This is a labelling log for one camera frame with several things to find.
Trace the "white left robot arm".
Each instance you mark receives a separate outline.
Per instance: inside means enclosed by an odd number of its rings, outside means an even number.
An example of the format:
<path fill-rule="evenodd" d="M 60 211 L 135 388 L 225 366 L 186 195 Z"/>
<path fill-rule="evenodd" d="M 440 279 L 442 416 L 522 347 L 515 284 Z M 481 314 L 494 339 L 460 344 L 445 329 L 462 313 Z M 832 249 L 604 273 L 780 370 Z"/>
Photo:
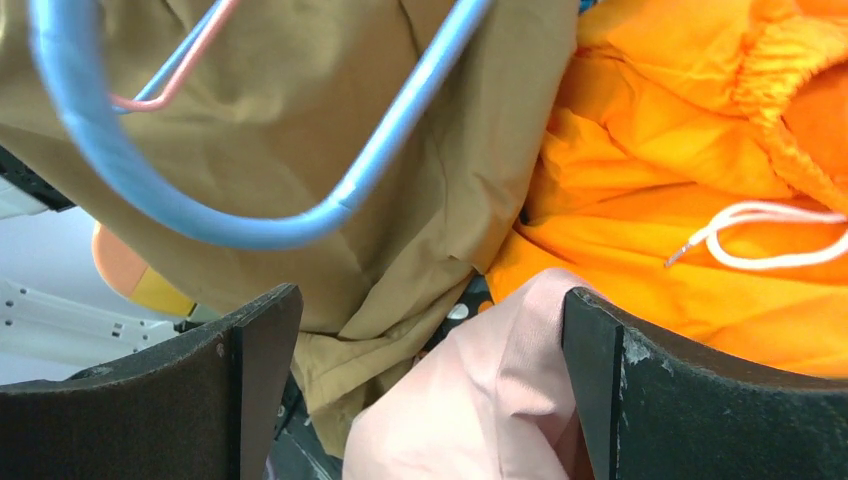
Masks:
<path fill-rule="evenodd" d="M 213 316 L 1 152 L 2 383 L 61 380 Z"/>

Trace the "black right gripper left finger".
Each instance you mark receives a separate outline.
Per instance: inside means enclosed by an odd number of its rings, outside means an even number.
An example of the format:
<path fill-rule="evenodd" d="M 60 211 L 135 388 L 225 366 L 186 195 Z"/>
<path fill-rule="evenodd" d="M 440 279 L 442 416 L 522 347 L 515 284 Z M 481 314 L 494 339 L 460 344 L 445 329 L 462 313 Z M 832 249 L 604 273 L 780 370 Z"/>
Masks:
<path fill-rule="evenodd" d="M 1 389 L 5 479 L 259 479 L 303 310 L 292 284 L 63 381 Z"/>

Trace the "pink shorts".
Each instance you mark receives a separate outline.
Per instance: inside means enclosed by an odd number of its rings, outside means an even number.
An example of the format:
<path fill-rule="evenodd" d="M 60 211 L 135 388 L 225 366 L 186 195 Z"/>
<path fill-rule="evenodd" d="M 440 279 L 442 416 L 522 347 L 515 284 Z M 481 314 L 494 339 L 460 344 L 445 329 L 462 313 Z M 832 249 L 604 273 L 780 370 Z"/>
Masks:
<path fill-rule="evenodd" d="M 545 270 L 453 329 L 354 420 L 343 477 L 591 478 L 562 349 L 564 298 L 581 285 Z"/>

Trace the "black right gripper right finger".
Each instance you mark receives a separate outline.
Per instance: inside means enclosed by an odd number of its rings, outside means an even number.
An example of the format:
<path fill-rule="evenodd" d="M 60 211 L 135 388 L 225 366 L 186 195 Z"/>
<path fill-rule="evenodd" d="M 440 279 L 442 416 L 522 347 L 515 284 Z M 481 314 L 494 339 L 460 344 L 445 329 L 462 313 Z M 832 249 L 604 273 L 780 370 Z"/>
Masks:
<path fill-rule="evenodd" d="M 843 479 L 847 385 L 752 363 L 578 287 L 563 350 L 599 479 Z"/>

